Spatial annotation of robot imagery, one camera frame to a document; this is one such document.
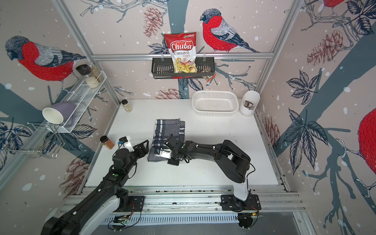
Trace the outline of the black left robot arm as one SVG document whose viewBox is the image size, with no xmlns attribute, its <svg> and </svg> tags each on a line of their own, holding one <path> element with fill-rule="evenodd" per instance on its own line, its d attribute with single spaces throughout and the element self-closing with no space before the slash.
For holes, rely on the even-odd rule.
<svg viewBox="0 0 376 235">
<path fill-rule="evenodd" d="M 113 165 L 100 184 L 80 203 L 59 218 L 45 222 L 42 235 L 90 235 L 113 212 L 142 212 L 145 196 L 130 196 L 123 186 L 137 160 L 149 153 L 146 140 L 130 148 L 118 149 Z"/>
</svg>

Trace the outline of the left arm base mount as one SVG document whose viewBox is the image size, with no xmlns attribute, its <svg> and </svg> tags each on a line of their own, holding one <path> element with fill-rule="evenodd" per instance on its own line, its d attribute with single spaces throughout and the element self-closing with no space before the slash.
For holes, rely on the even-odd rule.
<svg viewBox="0 0 376 235">
<path fill-rule="evenodd" d="M 124 196 L 122 198 L 115 197 L 118 206 L 111 212 L 141 212 L 144 208 L 145 196 Z"/>
</svg>

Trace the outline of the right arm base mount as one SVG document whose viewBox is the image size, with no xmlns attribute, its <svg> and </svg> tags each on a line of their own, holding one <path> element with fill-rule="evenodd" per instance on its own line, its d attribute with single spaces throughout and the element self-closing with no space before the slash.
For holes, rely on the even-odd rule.
<svg viewBox="0 0 376 235">
<path fill-rule="evenodd" d="M 242 212 L 242 211 L 260 211 L 261 204 L 259 196 L 249 194 L 245 201 L 241 201 L 234 195 L 222 195 L 220 206 L 224 211 Z"/>
</svg>

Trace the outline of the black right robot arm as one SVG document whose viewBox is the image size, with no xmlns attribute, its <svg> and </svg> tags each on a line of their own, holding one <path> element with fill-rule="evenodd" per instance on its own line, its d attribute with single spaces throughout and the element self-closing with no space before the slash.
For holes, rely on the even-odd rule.
<svg viewBox="0 0 376 235">
<path fill-rule="evenodd" d="M 205 145 L 193 141 L 181 142 L 170 136 L 164 141 L 170 150 L 168 164 L 179 165 L 181 161 L 189 163 L 193 159 L 215 162 L 225 176 L 233 182 L 234 197 L 246 202 L 249 196 L 248 175 L 256 170 L 251 158 L 229 140 L 221 144 Z"/>
</svg>

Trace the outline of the grey plaid pillowcase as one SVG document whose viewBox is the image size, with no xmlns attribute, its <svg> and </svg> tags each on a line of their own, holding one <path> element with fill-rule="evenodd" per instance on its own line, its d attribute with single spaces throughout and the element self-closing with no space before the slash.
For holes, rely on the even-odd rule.
<svg viewBox="0 0 376 235">
<path fill-rule="evenodd" d="M 168 150 L 164 142 L 170 137 L 185 141 L 185 121 L 180 119 L 157 119 L 153 133 L 151 149 L 147 160 L 149 162 L 161 162 L 167 158 L 160 157 L 160 150 Z"/>
</svg>

